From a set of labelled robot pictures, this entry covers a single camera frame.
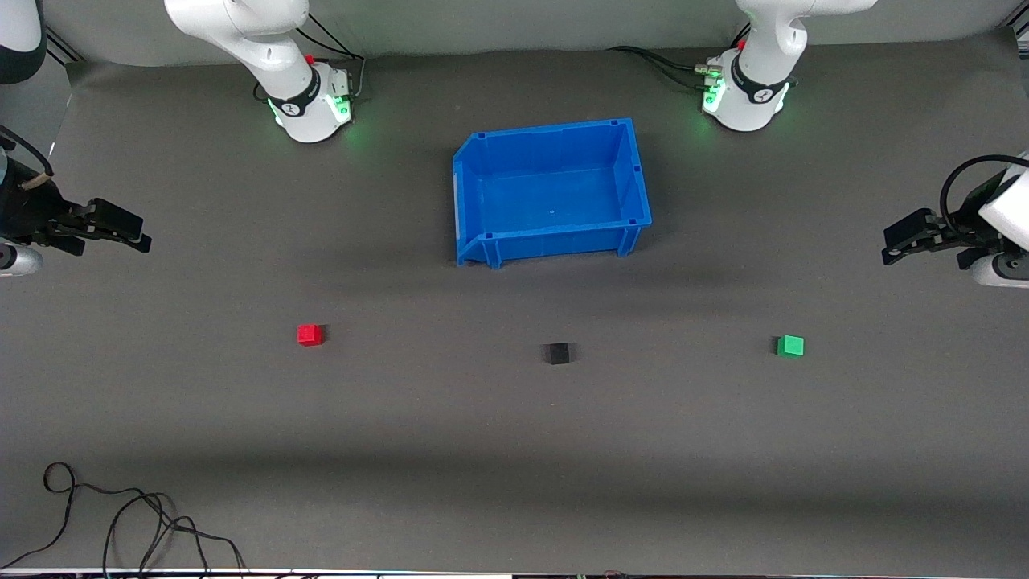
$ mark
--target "red cube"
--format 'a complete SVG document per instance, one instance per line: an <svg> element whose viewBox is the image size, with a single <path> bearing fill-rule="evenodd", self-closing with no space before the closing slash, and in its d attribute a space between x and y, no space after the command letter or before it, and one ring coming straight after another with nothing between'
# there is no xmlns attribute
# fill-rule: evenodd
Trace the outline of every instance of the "red cube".
<svg viewBox="0 0 1029 579"><path fill-rule="evenodd" d="M322 327L315 324L305 324L296 329L296 343L304 348L320 347L325 342Z"/></svg>

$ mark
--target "green cube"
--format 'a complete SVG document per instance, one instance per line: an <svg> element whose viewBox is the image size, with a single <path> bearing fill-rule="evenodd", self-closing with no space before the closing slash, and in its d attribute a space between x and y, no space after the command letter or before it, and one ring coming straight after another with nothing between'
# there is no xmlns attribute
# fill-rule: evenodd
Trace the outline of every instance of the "green cube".
<svg viewBox="0 0 1029 579"><path fill-rule="evenodd" d="M800 336L783 336L779 338L779 356L782 358L801 358L804 356L804 338Z"/></svg>

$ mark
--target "green led light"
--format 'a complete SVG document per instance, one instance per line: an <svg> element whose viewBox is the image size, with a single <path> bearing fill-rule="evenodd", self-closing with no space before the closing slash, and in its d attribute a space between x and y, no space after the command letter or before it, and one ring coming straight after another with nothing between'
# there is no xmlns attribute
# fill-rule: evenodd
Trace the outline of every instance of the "green led light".
<svg viewBox="0 0 1029 579"><path fill-rule="evenodd" d="M779 98L779 104L775 105L775 111L779 112L782 110L782 104L786 102L786 93L789 92L789 82L782 87L782 97Z"/></svg>
<svg viewBox="0 0 1029 579"><path fill-rule="evenodd" d="M719 78L714 86L708 88L708 97L704 99L704 110L714 113L721 104L721 98L725 95L725 79Z"/></svg>
<svg viewBox="0 0 1029 579"><path fill-rule="evenodd" d="M272 104L272 99L268 99L268 107L272 109L272 114L275 115L276 124L282 126L282 118L279 118L279 111L276 110L275 105Z"/></svg>
<svg viewBox="0 0 1029 579"><path fill-rule="evenodd" d="M350 120L350 101L346 97L330 97L325 95L325 101L332 110L332 115L340 123Z"/></svg>

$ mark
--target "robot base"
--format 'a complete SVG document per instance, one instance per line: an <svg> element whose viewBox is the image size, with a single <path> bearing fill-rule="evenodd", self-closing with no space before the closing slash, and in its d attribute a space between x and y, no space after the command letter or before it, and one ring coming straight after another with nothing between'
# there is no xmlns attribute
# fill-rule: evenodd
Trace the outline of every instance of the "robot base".
<svg viewBox="0 0 1029 579"><path fill-rule="evenodd" d="M318 96L300 116L281 114L271 102L275 121L295 141L316 143L329 138L352 118L350 78L345 70L324 63L312 65L321 78Z"/></svg>
<svg viewBox="0 0 1029 579"><path fill-rule="evenodd" d="M740 50L732 48L725 50L720 56L708 59L708 65L720 66L728 71L733 66L733 61L739 56ZM789 91L789 84L775 95L767 103L754 104L750 102L750 97L742 88L736 85L731 74L723 74L718 80L708 87L704 94L704 112L714 116L725 126L743 133L762 129L772 120L772 117L782 110L783 98Z"/></svg>

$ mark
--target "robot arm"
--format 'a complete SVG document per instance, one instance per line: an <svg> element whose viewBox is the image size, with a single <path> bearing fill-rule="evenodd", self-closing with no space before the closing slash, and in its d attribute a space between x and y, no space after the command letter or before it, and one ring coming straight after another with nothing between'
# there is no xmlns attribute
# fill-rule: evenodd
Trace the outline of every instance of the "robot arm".
<svg viewBox="0 0 1029 579"><path fill-rule="evenodd" d="M28 80L46 58L40 0L3 0L0 4L0 84Z"/></svg>
<svg viewBox="0 0 1029 579"><path fill-rule="evenodd" d="M867 10L878 0L736 0L750 19L746 46L708 59L728 71L709 78L703 110L735 131L756 131L782 108L788 78L808 46L801 19Z"/></svg>
<svg viewBox="0 0 1029 579"><path fill-rule="evenodd" d="M46 56L43 12L39 0L0 0L0 84L30 78ZM10 158L16 145L31 152L43 172ZM35 273L43 257L35 243L73 255L85 240L107 239L142 252L150 250L143 219L103 198L82 206L65 200L51 177L49 161L35 147L0 125L0 277Z"/></svg>
<svg viewBox="0 0 1029 579"><path fill-rule="evenodd" d="M293 139L318 142L351 119L346 71L311 63L285 35L308 17L308 0L165 0L182 32L246 66L269 95L276 121Z"/></svg>
<svg viewBox="0 0 1029 579"><path fill-rule="evenodd" d="M43 172L7 156L21 144L42 164ZM34 273L42 256L28 247L35 243L72 255L85 251L86 240L106 239L146 253L150 238L143 234L143 219L103 198L78 205L61 195L50 178L49 161L35 147L0 125L0 277Z"/></svg>
<svg viewBox="0 0 1029 579"><path fill-rule="evenodd" d="M1012 166L975 187L951 212L947 197L954 181L968 167L988 160ZM883 230L883 262L890 265L912 253L965 247L958 253L958 266L970 270L977 283L1029 288L1027 167L1029 152L988 154L963 162L944 184L938 215L919 209Z"/></svg>

